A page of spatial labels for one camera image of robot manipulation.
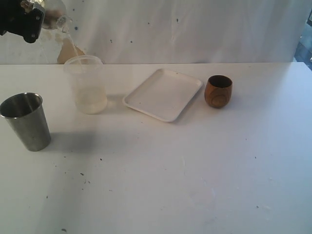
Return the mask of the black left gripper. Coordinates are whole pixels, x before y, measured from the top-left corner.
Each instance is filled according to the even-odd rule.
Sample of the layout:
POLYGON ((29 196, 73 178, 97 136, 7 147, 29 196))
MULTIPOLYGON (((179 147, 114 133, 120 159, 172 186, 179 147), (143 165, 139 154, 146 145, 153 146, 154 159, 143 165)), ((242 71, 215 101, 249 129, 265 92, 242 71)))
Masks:
POLYGON ((22 36, 27 43, 34 43, 40 35, 45 9, 29 0, 0 1, 0 35, 7 32, 22 36))

